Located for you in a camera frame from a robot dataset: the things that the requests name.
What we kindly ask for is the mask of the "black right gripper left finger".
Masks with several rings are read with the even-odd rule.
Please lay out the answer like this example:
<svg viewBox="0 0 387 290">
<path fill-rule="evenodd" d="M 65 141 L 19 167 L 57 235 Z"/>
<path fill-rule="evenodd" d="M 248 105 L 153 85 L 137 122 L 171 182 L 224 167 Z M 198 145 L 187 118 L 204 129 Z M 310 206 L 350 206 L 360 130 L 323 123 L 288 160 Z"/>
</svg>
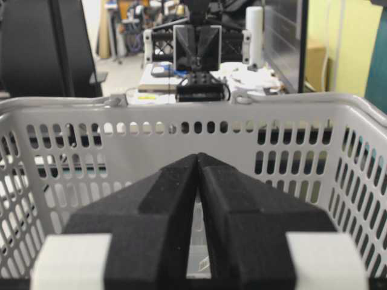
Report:
<svg viewBox="0 0 387 290">
<path fill-rule="evenodd" d="M 170 289 L 186 279 L 198 185 L 188 155 L 75 211 L 46 238 L 31 289 Z"/>
</svg>

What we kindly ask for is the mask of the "grey black opposite gripper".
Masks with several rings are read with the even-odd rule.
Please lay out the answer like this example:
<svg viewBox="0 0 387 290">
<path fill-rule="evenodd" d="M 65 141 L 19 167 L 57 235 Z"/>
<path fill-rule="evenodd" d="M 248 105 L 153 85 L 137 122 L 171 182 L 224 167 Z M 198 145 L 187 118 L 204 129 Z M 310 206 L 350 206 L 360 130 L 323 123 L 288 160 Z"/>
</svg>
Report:
<svg viewBox="0 0 387 290">
<path fill-rule="evenodd" d="M 169 62 L 174 70 L 218 70 L 248 64 L 251 34 L 224 25 L 175 24 L 143 32 L 146 63 Z"/>
</svg>

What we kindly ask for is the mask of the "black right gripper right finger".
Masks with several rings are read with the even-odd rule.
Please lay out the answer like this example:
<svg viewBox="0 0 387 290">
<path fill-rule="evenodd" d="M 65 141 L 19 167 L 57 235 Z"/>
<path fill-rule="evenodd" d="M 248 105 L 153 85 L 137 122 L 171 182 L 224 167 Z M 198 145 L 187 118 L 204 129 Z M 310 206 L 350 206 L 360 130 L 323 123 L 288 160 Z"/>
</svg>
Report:
<svg viewBox="0 0 387 290">
<path fill-rule="evenodd" d="M 211 270 L 238 289 L 368 289 L 352 238 L 325 210 L 198 155 Z"/>
</svg>

